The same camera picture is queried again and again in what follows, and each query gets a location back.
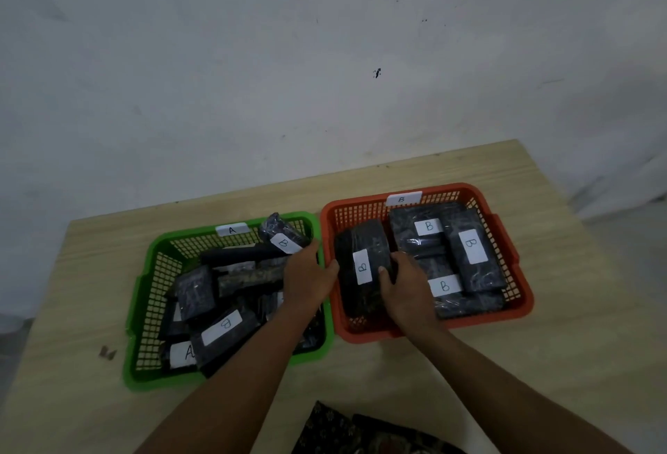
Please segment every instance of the white wall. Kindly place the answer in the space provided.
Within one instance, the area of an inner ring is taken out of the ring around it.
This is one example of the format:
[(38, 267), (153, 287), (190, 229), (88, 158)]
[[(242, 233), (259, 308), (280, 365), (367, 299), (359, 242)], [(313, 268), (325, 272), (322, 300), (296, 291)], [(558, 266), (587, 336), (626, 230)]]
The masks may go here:
[(642, 203), (666, 26), (665, 0), (0, 0), (0, 311), (36, 312), (73, 218), (505, 138), (580, 212)]

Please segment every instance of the right hand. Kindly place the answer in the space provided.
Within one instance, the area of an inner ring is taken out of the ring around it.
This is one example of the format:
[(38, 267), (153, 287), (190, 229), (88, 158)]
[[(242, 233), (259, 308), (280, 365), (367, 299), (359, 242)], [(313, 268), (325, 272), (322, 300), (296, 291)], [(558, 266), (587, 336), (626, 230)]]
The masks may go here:
[(404, 252), (392, 253), (392, 259), (398, 264), (395, 284), (392, 284), (389, 272), (379, 267), (380, 291), (389, 316), (406, 336), (424, 329), (439, 329), (426, 273)]

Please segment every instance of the wooden table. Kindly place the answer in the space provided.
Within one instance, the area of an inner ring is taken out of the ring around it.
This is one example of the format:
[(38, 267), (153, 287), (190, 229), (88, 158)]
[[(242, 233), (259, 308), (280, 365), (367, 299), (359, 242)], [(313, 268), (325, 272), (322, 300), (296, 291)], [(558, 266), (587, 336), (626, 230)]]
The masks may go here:
[[(5, 406), (3, 452), (130, 452), (192, 390), (135, 394), (121, 381), (134, 280), (159, 234), (460, 181), (479, 187), (501, 216), (536, 302), (524, 319), (456, 335), (612, 434), (619, 421), (664, 416), (667, 355), (646, 307), (521, 144), (507, 141), (71, 222)], [(102, 345), (117, 357), (100, 357)], [(494, 451), (404, 339), (336, 338), (321, 361), (289, 367), (254, 452), (290, 452), (316, 399), (418, 427), (471, 453)]]

